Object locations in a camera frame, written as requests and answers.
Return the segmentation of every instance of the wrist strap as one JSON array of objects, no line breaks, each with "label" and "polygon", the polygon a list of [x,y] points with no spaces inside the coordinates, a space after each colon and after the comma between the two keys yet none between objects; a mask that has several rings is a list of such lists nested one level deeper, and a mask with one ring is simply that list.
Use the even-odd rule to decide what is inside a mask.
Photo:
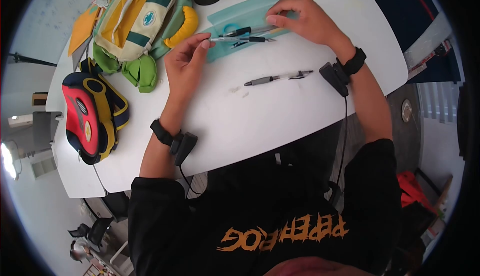
[{"label": "wrist strap", "polygon": [[356,74],[360,68],[362,68],[363,63],[365,63],[365,59],[367,58],[362,49],[355,47],[355,50],[355,56],[348,60],[345,65],[342,65],[338,58],[336,59],[337,64],[342,67],[343,72],[349,77]]},{"label": "wrist strap", "polygon": [[173,136],[165,130],[160,124],[159,119],[153,121],[150,125],[150,129],[155,133],[156,138],[164,145],[171,146],[173,142]]}]

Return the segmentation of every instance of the cable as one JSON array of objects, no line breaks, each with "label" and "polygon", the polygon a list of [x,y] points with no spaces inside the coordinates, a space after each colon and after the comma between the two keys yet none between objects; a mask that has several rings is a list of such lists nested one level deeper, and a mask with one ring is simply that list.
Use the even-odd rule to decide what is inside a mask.
[{"label": "cable", "polygon": [[[180,173],[181,173],[181,175],[183,176],[183,179],[184,179],[185,182],[187,182],[187,184],[188,184],[189,190],[191,190],[194,194],[201,195],[201,193],[198,193],[198,192],[196,192],[194,189],[192,189],[192,186],[191,186],[190,183],[188,182],[187,177],[185,177],[185,175],[183,174],[183,171],[181,170],[181,169],[182,169],[181,165],[179,166],[179,168],[180,168]],[[191,181],[192,181],[192,182],[194,181],[194,176],[195,176],[195,175],[193,175],[193,176],[191,177]],[[186,199],[188,199],[188,198],[187,198],[187,195],[188,195],[189,190],[187,190],[187,194],[185,195],[185,198],[186,198]]]},{"label": "cable", "polygon": [[[347,98],[344,97],[344,99],[345,99],[345,135],[344,135],[344,139],[343,139],[342,158],[340,159],[340,168],[339,168],[339,170],[338,170],[339,173],[338,173],[338,176],[336,177],[336,185],[337,185],[337,186],[339,186],[340,173],[342,172],[343,157],[344,157],[344,155],[345,155],[345,146],[347,145],[347,143],[346,143],[346,142],[347,142],[347,140],[346,140],[346,139],[347,139],[347,136],[346,136],[346,135],[347,135],[347,129],[348,129],[348,125],[349,125],[349,124],[348,124],[349,121],[348,121],[348,119],[346,118],[346,117],[347,117],[347,112],[346,112],[346,111],[347,111],[347,109],[346,109],[346,108],[347,108],[347,106],[346,106],[346,105],[347,105],[347,103],[346,103],[346,102],[347,102],[347,100],[346,100]],[[330,196],[330,199],[328,200],[330,203],[332,203],[333,200],[335,200],[335,192],[336,192],[336,191],[337,191],[337,190],[334,190],[334,191],[332,192],[332,195]]]}]

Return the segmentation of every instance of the pen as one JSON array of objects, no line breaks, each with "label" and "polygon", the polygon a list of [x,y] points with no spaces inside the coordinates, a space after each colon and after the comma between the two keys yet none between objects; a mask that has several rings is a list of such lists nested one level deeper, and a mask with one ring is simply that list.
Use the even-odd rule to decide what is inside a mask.
[{"label": "pen", "polygon": [[240,36],[245,33],[254,34],[254,33],[268,32],[271,30],[275,30],[277,28],[278,28],[277,26],[273,26],[273,25],[260,26],[260,27],[244,27],[241,29],[233,30],[225,34],[221,34],[219,35],[219,37]]},{"label": "pen", "polygon": [[260,79],[255,79],[255,80],[252,80],[252,81],[249,81],[245,84],[243,84],[243,86],[253,86],[253,85],[258,85],[258,84],[264,84],[264,83],[268,83],[268,82],[272,82],[272,81],[275,81],[275,80],[282,80],[282,79],[288,79],[288,80],[292,80],[292,79],[302,79],[304,78],[305,76],[307,76],[308,74],[311,74],[313,73],[314,71],[313,70],[306,70],[306,71],[297,71],[295,73],[288,73],[288,74],[283,74],[283,75],[274,75],[274,76],[268,76],[268,77],[263,77],[263,78],[260,78]]},{"label": "pen", "polygon": [[210,41],[216,42],[237,42],[237,41],[247,41],[247,42],[266,42],[266,41],[276,41],[275,39],[265,38],[265,37],[218,37],[210,38]]}]

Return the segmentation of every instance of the wrist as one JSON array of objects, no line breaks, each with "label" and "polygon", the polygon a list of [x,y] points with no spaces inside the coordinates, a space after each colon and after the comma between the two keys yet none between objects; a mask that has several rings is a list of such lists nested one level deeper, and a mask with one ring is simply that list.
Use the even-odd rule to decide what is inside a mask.
[{"label": "wrist", "polygon": [[342,36],[333,40],[329,45],[332,51],[337,56],[340,63],[345,64],[348,60],[352,59],[355,56],[357,50],[345,34],[342,33]]},{"label": "wrist", "polygon": [[175,136],[180,132],[187,106],[182,102],[172,101],[170,98],[166,102],[159,122],[170,135]]}]

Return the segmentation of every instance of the yellow strap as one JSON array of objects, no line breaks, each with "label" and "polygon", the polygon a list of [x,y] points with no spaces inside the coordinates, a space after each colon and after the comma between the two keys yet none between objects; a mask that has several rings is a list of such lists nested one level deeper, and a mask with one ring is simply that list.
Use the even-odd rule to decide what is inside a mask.
[{"label": "yellow strap", "polygon": [[[90,87],[88,87],[88,82],[89,81],[94,81],[99,83],[102,86],[102,91],[96,92],[92,90]],[[98,120],[99,123],[102,123],[106,129],[107,132],[107,146],[105,153],[99,153],[100,154],[100,160],[102,160],[102,156],[105,155],[108,156],[110,153],[110,150],[112,149],[114,143],[115,143],[115,129],[113,128],[113,123],[112,123],[112,116],[110,112],[110,106],[106,97],[106,86],[105,84],[102,83],[102,81],[94,79],[94,78],[86,78],[83,80],[83,86],[85,89],[87,89],[92,95],[93,98],[95,99],[95,105],[97,108],[97,113],[98,113]]]},{"label": "yellow strap", "polygon": [[185,21],[180,29],[172,37],[163,40],[169,48],[175,47],[183,39],[193,35],[198,27],[198,15],[192,7],[183,6],[183,14],[185,15]]}]

